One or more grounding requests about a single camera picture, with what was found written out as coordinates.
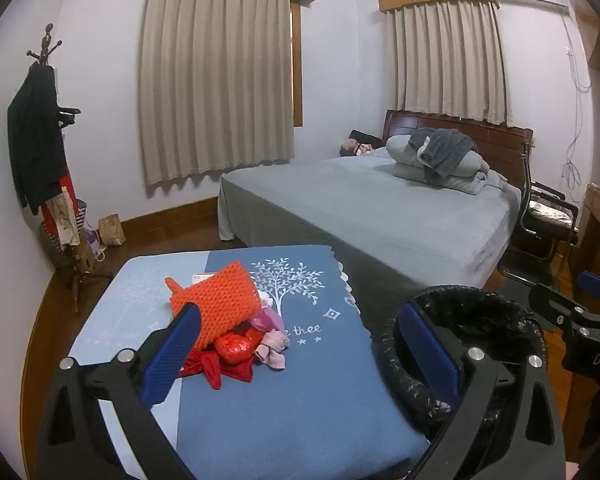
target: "red bow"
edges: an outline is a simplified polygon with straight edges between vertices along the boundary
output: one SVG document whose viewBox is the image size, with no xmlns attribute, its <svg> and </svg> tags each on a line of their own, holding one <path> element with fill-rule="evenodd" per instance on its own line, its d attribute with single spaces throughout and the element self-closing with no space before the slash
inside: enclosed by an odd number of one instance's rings
<svg viewBox="0 0 600 480">
<path fill-rule="evenodd" d="M 220 386 L 222 386 L 221 374 L 244 381 L 245 383 L 250 383 L 253 379 L 252 364 L 253 356 L 238 365 L 228 365 L 222 362 L 218 352 L 215 350 L 203 352 L 191 351 L 186 361 L 184 361 L 184 366 L 178 377 L 187 377 L 203 372 L 211 387 L 214 390 L 219 390 Z"/>
</svg>

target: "gray bed sheet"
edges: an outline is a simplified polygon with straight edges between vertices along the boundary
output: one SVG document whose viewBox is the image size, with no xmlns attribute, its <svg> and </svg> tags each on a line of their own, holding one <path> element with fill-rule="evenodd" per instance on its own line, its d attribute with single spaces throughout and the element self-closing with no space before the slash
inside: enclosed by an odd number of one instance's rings
<svg viewBox="0 0 600 480">
<path fill-rule="evenodd" d="M 506 249 L 520 191 L 475 196 L 388 173 L 385 150 L 222 177 L 222 240 L 248 246 L 327 244 L 349 276 L 369 330 L 434 285 L 482 287 Z"/>
</svg>

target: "orange knitted item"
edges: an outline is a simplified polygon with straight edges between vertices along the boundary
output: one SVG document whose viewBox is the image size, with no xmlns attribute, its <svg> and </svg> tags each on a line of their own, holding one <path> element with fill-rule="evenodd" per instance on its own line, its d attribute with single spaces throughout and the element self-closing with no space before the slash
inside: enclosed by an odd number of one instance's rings
<svg viewBox="0 0 600 480">
<path fill-rule="evenodd" d="M 164 281 L 173 293 L 170 301 L 174 316 L 188 302 L 200 309 L 202 328 L 193 345 L 194 350 L 205 349 L 218 336 L 246 321 L 262 307 L 256 286 L 240 262 L 233 262 L 203 282 L 187 288 L 182 288 L 173 278 Z"/>
</svg>

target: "blue gripper pad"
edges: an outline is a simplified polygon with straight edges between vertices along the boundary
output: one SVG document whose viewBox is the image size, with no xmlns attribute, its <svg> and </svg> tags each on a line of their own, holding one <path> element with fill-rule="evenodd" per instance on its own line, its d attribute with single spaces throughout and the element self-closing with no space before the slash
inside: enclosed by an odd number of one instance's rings
<svg viewBox="0 0 600 480">
<path fill-rule="evenodd" d="M 578 286 L 588 294 L 600 300 L 600 277 L 590 272 L 581 272 L 578 275 Z"/>
<path fill-rule="evenodd" d="M 401 307 L 398 326 L 434 395 L 456 409 L 461 401 L 458 368 L 411 303 Z"/>
<path fill-rule="evenodd" d="M 187 303 L 168 327 L 169 335 L 144 369 L 142 403 L 151 408 L 166 399 L 182 364 L 198 339 L 202 318 L 193 303 Z"/>
</svg>

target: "black jacket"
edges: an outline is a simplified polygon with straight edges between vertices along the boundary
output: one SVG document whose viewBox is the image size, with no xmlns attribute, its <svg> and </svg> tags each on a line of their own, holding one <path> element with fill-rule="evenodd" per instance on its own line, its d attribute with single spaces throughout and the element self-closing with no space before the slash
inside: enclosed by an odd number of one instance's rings
<svg viewBox="0 0 600 480">
<path fill-rule="evenodd" d="M 33 214 L 62 192 L 66 158 L 58 116 L 54 69 L 34 63 L 7 111 L 13 183 Z"/>
</svg>

